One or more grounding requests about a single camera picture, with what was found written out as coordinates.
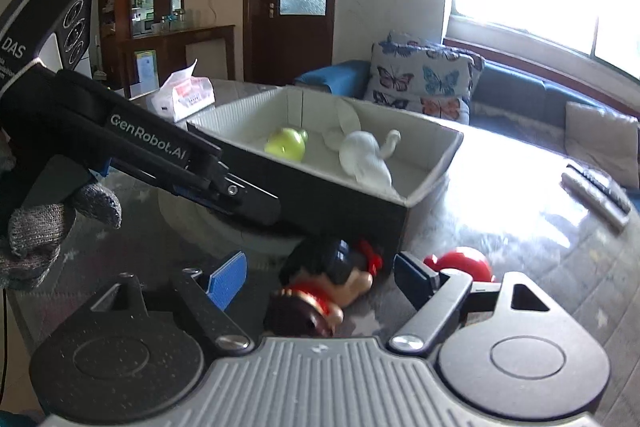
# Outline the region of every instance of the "window sill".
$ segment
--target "window sill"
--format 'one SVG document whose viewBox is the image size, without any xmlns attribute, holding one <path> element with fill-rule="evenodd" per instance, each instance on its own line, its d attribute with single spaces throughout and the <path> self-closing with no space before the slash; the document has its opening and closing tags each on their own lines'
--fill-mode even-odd
<svg viewBox="0 0 640 427">
<path fill-rule="evenodd" d="M 553 42 L 460 15 L 450 17 L 446 39 L 478 46 L 477 51 L 489 60 L 542 76 L 627 114 L 640 115 L 637 81 Z"/>
</svg>

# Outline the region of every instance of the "sofa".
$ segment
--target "sofa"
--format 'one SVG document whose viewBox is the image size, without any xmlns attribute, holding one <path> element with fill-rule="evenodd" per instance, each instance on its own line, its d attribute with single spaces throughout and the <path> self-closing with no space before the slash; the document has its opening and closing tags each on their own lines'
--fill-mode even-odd
<svg viewBox="0 0 640 427">
<path fill-rule="evenodd" d="M 362 98 L 369 77 L 369 61 L 349 60 L 304 73 L 296 85 Z M 471 102 L 469 125 L 559 153 L 564 153 L 567 102 L 607 108 L 573 89 L 491 61 L 485 62 Z"/>
</svg>

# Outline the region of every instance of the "sofa armrest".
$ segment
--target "sofa armrest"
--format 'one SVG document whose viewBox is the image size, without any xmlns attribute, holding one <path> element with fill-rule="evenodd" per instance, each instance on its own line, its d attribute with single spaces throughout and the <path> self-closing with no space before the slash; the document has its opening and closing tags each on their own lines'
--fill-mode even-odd
<svg viewBox="0 0 640 427">
<path fill-rule="evenodd" d="M 370 62 L 348 60 L 341 64 L 309 71 L 296 78 L 296 85 L 324 88 L 331 94 L 362 98 L 369 81 Z"/>
</svg>

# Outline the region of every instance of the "doll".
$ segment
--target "doll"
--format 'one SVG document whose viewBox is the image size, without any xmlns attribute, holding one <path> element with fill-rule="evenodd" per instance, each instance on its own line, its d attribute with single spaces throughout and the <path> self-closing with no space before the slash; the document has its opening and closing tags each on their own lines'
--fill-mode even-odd
<svg viewBox="0 0 640 427">
<path fill-rule="evenodd" d="M 280 270 L 264 329 L 285 337 L 332 337 L 342 309 L 371 288 L 382 258 L 361 239 L 356 248 L 335 237 L 309 237 Z"/>
</svg>

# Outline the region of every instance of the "white toy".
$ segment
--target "white toy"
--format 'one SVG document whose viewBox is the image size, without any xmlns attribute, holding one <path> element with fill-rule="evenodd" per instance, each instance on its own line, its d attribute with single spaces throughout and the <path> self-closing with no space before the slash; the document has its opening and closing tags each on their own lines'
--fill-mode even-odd
<svg viewBox="0 0 640 427">
<path fill-rule="evenodd" d="M 331 129 L 323 137 L 325 145 L 338 152 L 342 169 L 364 187 L 399 197 L 385 160 L 394 153 L 400 132 L 389 131 L 380 147 L 370 132 L 361 130 L 360 119 L 350 104 L 338 99 L 337 110 L 340 129 Z"/>
</svg>

